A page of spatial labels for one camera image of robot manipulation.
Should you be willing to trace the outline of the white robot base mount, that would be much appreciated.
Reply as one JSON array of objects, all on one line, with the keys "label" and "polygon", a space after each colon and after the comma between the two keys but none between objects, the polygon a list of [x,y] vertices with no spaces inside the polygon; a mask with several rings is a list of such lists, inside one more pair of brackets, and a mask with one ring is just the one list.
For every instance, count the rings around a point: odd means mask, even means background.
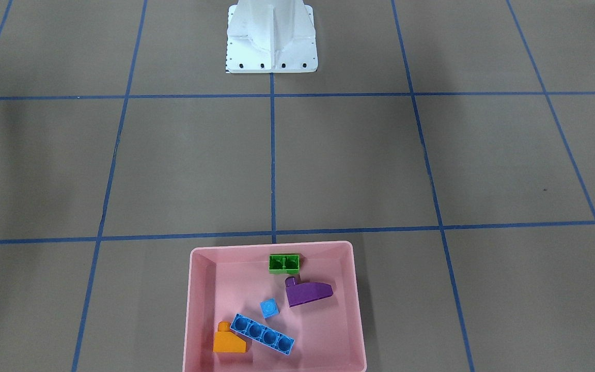
[{"label": "white robot base mount", "polygon": [[312,6],[303,1],[238,1],[227,16],[226,73],[317,71]]}]

